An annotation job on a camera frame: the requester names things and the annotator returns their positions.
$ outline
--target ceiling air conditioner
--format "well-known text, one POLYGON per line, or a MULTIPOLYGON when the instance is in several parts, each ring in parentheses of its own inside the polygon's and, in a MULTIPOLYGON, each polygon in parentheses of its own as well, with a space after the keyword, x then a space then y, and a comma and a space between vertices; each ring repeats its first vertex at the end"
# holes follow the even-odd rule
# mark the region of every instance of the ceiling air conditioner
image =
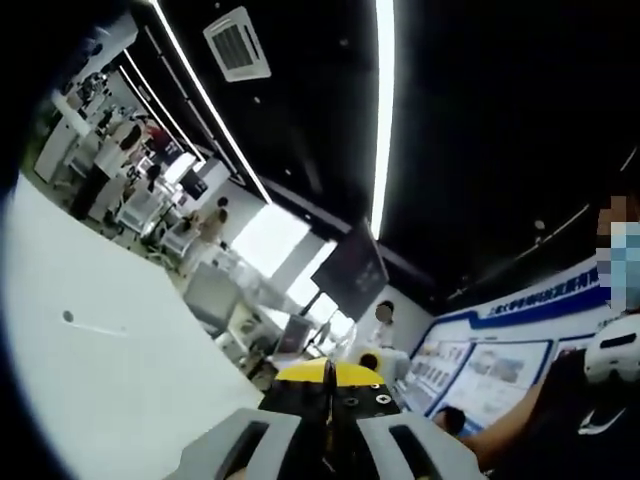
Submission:
POLYGON ((202 33, 227 82, 271 76, 246 8, 230 11, 202 33))

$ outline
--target black ceiling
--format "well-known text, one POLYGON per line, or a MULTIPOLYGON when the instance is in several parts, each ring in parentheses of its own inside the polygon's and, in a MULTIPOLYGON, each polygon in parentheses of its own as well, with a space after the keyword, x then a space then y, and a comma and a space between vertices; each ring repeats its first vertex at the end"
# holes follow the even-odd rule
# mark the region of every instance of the black ceiling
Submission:
MULTIPOLYGON (((620 169, 639 140, 640 16, 632 2, 599 3, 395 0, 395 98, 380 242, 414 267, 408 273, 390 262, 392 284, 428 309, 510 293, 593 252, 590 211, 514 263, 536 237, 601 193, 602 179, 620 169), (544 222, 543 231, 536 220, 544 222)), ((161 4, 258 175, 338 223, 369 216, 378 96, 375 2, 161 4), (205 42, 202 30, 240 5, 271 78, 227 83, 205 42)), ((134 13, 244 172, 153 11, 139 6, 134 13)), ((130 52, 183 128, 207 146, 210 139, 142 28, 130 52)), ((306 213, 291 196, 270 193, 306 213)), ((312 221, 322 235, 343 234, 326 218, 314 214, 312 221)))

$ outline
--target screw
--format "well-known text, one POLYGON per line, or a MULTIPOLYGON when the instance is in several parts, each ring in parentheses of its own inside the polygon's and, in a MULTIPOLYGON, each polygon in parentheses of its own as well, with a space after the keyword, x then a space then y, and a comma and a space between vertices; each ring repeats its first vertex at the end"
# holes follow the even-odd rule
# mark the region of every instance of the screw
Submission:
POLYGON ((391 397, 389 395, 378 395, 376 397, 376 402, 380 405, 387 405, 388 403, 391 403, 391 397))

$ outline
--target face mask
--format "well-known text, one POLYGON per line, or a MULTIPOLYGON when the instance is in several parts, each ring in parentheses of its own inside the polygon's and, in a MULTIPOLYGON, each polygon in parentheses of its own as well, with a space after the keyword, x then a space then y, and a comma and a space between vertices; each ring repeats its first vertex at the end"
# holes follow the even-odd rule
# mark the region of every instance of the face mask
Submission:
POLYGON ((615 313, 640 307, 640 223, 611 224, 611 248, 597 248, 600 285, 611 289, 615 313))

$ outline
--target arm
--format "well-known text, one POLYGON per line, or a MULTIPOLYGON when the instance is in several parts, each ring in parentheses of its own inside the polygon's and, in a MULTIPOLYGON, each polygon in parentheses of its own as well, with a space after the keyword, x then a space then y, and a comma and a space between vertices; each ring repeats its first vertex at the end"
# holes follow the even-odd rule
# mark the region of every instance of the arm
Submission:
POLYGON ((544 379, 531 387, 515 407, 486 430, 460 439, 478 457, 481 471, 494 468, 496 461, 520 435, 538 401, 543 384, 544 379))

